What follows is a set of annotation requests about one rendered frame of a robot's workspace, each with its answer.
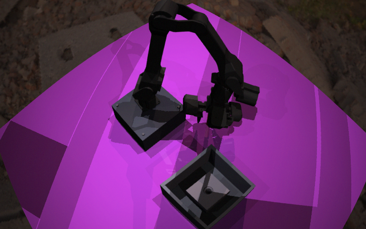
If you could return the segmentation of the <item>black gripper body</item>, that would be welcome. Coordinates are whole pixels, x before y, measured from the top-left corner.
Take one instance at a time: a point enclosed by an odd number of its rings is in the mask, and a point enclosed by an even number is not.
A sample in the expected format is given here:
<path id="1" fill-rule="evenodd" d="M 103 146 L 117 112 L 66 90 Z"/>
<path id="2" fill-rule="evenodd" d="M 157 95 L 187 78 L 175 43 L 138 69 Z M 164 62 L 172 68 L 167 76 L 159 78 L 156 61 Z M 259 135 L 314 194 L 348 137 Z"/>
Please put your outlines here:
<path id="1" fill-rule="evenodd" d="M 229 100 L 228 100 L 229 101 Z M 227 106 L 226 113 L 234 118 L 234 121 L 239 122 L 242 119 L 242 109 L 240 103 L 220 101 L 213 95 L 213 87 L 211 93 L 207 96 L 207 101 L 204 103 L 198 102 L 197 95 L 185 94 L 183 97 L 183 113 L 185 115 L 201 115 L 209 104 L 217 104 L 218 107 Z"/>

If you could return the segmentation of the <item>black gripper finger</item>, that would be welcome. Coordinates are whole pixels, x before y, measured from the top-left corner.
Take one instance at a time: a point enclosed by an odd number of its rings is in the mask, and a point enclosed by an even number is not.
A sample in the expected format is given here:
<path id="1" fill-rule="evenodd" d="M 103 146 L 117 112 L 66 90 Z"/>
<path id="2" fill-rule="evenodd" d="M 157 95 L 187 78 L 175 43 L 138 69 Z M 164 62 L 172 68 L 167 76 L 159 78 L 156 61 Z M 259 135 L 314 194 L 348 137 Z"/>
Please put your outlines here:
<path id="1" fill-rule="evenodd" d="M 202 114 L 196 114 L 196 115 L 194 115 L 194 116 L 196 116 L 196 117 L 197 117 L 197 123 L 199 123 L 199 122 L 200 122 L 200 120 L 201 120 L 201 118 L 203 117 L 203 113 L 202 113 Z"/>

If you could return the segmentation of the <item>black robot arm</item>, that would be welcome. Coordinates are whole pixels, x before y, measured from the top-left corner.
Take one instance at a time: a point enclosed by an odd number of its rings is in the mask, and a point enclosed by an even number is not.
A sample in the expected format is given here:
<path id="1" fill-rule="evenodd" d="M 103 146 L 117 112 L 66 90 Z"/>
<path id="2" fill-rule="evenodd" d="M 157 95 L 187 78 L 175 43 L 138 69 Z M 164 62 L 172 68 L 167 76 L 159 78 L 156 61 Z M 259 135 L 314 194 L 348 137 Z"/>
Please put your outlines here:
<path id="1" fill-rule="evenodd" d="M 176 15 L 187 20 L 175 20 Z M 151 41 L 144 72 L 139 75 L 133 97 L 143 112 L 152 109 L 160 103 L 155 95 L 161 90 L 166 67 L 161 66 L 166 37 L 172 32 L 193 32 L 204 44 L 210 55 L 216 61 L 218 73 L 212 73 L 211 83 L 214 83 L 213 95 L 220 101 L 228 101 L 234 92 L 236 101 L 256 105 L 259 87 L 244 82 L 243 64 L 236 55 L 231 54 L 224 42 L 208 20 L 208 17 L 192 8 L 174 2 L 161 0 L 157 2 L 149 16 Z M 227 106 L 218 107 L 209 104 L 207 126 L 209 128 L 228 128 L 234 118 L 226 113 Z"/>

